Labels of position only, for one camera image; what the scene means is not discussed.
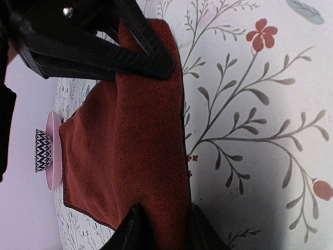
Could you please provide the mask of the dark red towel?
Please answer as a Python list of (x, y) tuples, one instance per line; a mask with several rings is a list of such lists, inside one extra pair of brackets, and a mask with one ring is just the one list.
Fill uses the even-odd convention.
[(165, 81), (101, 81), (60, 128), (64, 204), (117, 228), (141, 204), (156, 235), (183, 237), (190, 206), (180, 57), (168, 24), (151, 26), (175, 66)]

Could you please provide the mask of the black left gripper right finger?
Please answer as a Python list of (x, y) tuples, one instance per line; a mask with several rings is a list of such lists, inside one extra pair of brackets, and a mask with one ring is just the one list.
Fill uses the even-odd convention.
[(192, 203), (188, 218), (188, 239), (194, 250), (230, 250), (215, 231), (204, 212)]

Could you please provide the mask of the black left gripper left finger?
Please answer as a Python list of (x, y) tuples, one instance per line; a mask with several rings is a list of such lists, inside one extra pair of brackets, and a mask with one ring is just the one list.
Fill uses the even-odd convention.
[(100, 250), (151, 250), (153, 231), (141, 206), (134, 205)]

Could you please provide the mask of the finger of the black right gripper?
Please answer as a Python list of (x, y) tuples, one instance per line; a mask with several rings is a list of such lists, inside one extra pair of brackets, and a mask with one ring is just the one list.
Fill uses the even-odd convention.
[(136, 1), (117, 1), (117, 13), (134, 39), (144, 50), (137, 53), (121, 49), (122, 72), (158, 80), (168, 79), (174, 69), (174, 59), (142, 13)]

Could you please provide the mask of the pink plate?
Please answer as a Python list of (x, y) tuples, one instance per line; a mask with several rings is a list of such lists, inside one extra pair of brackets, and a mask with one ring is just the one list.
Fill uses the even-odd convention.
[(46, 134), (51, 139), (52, 160), (45, 170), (47, 186), (50, 192), (55, 191), (62, 182), (62, 147), (59, 135), (61, 120), (59, 115), (51, 110), (46, 123)]

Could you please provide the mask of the patterned small bowl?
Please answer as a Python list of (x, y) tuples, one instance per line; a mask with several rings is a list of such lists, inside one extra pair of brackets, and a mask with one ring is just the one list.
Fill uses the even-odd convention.
[(46, 132), (35, 129), (35, 172), (44, 171), (52, 163), (52, 140)]

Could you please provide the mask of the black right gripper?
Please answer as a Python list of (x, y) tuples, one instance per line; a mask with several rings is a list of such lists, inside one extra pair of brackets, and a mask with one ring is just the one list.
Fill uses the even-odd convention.
[(25, 65), (50, 77), (107, 80), (115, 72), (144, 76), (146, 56), (96, 36), (116, 38), (104, 1), (1, 1), (1, 27)]

